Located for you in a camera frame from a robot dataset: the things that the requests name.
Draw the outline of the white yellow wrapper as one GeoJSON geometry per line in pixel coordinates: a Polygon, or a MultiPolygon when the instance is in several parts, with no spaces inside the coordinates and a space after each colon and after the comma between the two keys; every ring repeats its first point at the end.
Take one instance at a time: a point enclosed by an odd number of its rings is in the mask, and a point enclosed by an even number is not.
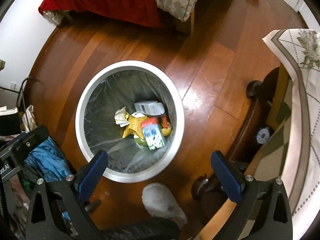
{"type": "Polygon", "coordinates": [[[141,113],[129,114],[126,110],[126,107],[123,107],[116,111],[114,119],[117,125],[119,125],[121,128],[124,128],[122,138],[135,134],[141,139],[144,139],[141,123],[145,120],[148,120],[149,117],[141,113]]]}

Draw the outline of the small milk carton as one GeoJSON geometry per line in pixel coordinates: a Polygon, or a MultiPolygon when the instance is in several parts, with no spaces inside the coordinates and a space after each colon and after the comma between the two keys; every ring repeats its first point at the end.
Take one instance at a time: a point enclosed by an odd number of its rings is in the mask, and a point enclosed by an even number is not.
{"type": "Polygon", "coordinates": [[[149,118],[143,121],[141,128],[149,150],[155,150],[165,146],[163,134],[156,118],[149,118]]]}

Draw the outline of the yellow citrus peel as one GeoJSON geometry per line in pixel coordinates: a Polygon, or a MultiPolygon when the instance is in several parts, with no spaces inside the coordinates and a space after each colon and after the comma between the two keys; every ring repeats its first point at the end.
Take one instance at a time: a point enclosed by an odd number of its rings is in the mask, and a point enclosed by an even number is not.
{"type": "Polygon", "coordinates": [[[164,126],[163,123],[161,123],[161,125],[160,125],[161,132],[162,132],[162,134],[163,134],[164,137],[169,136],[169,135],[171,134],[171,132],[172,132],[172,125],[171,125],[171,123],[170,123],[170,122],[167,122],[166,124],[167,124],[166,126],[164,126]]]}

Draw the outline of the yellow cigarette box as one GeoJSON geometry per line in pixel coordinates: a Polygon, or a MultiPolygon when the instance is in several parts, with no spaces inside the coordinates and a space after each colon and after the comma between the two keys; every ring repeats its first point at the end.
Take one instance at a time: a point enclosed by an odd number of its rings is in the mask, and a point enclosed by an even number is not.
{"type": "Polygon", "coordinates": [[[135,143],[139,146],[147,146],[147,142],[144,139],[141,139],[139,136],[137,135],[133,135],[133,138],[135,140],[135,143]]]}

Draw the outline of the white round trash bin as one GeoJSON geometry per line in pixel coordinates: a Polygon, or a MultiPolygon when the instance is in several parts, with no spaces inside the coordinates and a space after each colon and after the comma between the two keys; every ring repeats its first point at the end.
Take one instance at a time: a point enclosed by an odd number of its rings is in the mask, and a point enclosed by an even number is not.
{"type": "Polygon", "coordinates": [[[182,100],[157,67],[120,61],[89,81],[76,109],[75,132],[86,160],[107,152],[106,178],[145,181],[161,173],[180,148],[182,100]]]}

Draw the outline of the blue jacket on floor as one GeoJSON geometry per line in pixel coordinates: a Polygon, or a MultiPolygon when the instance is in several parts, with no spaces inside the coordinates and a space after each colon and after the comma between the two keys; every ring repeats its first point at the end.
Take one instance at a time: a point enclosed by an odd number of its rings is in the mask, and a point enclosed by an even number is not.
{"type": "Polygon", "coordinates": [[[32,150],[24,160],[19,180],[25,194],[31,198],[38,179],[43,178],[49,183],[64,180],[69,174],[71,171],[64,154],[55,141],[49,137],[32,150]]]}

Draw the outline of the grey white box in bin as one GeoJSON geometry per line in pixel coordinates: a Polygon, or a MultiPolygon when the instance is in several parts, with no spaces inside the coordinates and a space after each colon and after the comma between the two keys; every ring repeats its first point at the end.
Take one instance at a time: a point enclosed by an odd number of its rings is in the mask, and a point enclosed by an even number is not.
{"type": "Polygon", "coordinates": [[[145,115],[158,116],[165,113],[163,104],[157,101],[148,100],[135,102],[134,106],[137,112],[145,115]]]}

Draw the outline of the floral patterned tablecloth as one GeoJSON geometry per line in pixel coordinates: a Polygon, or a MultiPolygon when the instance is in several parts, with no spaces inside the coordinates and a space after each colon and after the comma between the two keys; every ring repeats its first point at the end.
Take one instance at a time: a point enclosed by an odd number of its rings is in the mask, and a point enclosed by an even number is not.
{"type": "Polygon", "coordinates": [[[281,63],[275,93],[280,103],[268,119],[274,134],[254,177],[283,181],[293,239],[301,239],[319,213],[319,32],[274,30],[263,41],[281,63]]]}

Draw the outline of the red bed sheet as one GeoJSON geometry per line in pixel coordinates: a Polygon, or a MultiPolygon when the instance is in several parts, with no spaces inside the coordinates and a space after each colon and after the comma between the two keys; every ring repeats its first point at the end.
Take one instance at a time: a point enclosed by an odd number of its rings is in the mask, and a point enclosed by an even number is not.
{"type": "Polygon", "coordinates": [[[45,11],[89,11],[145,27],[166,27],[156,0],[43,0],[38,11],[42,15],[45,11]]]}

